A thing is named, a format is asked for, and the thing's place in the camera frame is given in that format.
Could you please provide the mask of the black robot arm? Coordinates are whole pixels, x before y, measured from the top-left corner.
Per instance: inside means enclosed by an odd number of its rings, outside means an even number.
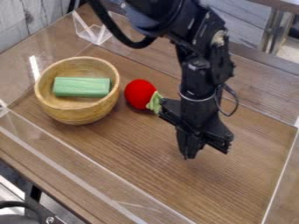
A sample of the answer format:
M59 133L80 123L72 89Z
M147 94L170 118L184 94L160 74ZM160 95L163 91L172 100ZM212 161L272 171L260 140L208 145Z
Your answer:
M200 0L112 0L126 12L135 30L144 35L134 41L123 33L100 0L87 0L98 18L128 47L143 49L159 38L175 45L182 68L178 100L163 98L159 116L176 129L179 150L194 159L208 145L222 153L230 152L234 133L220 116L222 96L232 89L227 80L234 76L235 63L230 57L230 35L226 22Z

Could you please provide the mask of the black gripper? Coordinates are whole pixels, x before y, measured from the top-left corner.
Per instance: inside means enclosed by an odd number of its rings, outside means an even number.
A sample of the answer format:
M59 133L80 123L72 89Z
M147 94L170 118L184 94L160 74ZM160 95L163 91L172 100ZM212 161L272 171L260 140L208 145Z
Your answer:
M179 150L184 159L196 158L206 145L227 154L234 134L220 120L219 97L192 101L163 98L159 116L176 130Z

